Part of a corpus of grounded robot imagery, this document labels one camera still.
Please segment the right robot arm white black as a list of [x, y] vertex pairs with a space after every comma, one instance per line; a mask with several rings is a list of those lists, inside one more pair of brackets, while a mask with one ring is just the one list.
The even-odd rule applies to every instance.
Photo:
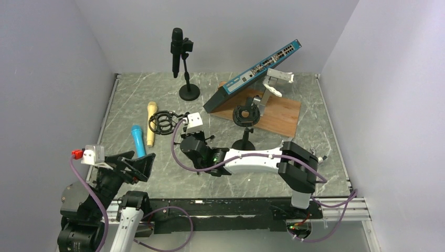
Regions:
[[238, 173], [268, 173], [280, 176], [292, 190], [289, 211], [301, 218], [309, 212], [315, 192], [319, 158], [294, 142], [283, 142], [269, 150], [211, 148], [203, 132], [182, 133], [179, 149], [191, 160], [194, 172], [211, 176]]

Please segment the cream yellow microphone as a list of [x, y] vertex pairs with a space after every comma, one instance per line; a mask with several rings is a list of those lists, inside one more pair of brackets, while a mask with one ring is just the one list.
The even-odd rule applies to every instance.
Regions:
[[147, 105], [147, 133], [146, 133], [146, 145], [148, 147], [152, 147], [154, 145], [154, 136], [153, 132], [154, 126], [153, 121], [151, 121], [151, 117], [157, 112], [157, 104], [154, 101], [151, 101]]

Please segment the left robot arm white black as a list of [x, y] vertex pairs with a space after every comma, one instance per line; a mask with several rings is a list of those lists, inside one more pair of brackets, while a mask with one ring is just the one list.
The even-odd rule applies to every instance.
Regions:
[[100, 251], [109, 229], [107, 209], [122, 184], [147, 182], [156, 154], [134, 158], [134, 151], [106, 156], [104, 151], [75, 150], [70, 161], [80, 159], [95, 166], [98, 177], [93, 185], [84, 179], [68, 185], [61, 196], [59, 251]]

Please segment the black tripod shock mount stand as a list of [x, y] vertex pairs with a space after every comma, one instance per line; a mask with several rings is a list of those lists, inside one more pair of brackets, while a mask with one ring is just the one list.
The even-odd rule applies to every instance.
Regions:
[[[187, 116], [189, 112], [185, 112], [183, 114], [177, 114], [174, 111], [162, 110], [156, 112], [152, 117], [151, 121], [153, 121], [153, 132], [157, 135], [170, 135], [173, 134], [175, 127], [181, 120], [185, 120], [185, 125], [183, 126], [183, 132], [186, 131], [187, 126]], [[210, 135], [206, 137], [209, 140], [213, 140], [215, 138], [214, 135]]]

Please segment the blue microphone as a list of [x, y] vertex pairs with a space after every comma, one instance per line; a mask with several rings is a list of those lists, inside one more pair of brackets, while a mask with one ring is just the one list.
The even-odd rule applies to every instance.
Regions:
[[131, 134], [133, 136], [137, 157], [141, 158], [145, 156], [146, 151], [141, 127], [139, 125], [133, 125], [131, 128]]

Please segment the black shock mount desk stand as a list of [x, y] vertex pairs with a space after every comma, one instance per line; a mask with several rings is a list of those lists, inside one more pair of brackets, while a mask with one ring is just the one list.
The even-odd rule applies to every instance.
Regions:
[[256, 125], [261, 118], [258, 105], [253, 102], [252, 97], [248, 97], [245, 105], [238, 105], [233, 109], [233, 122], [244, 128], [242, 139], [237, 140], [231, 146], [232, 149], [243, 151], [254, 151], [255, 146], [249, 141], [249, 134], [253, 133], [253, 126]]

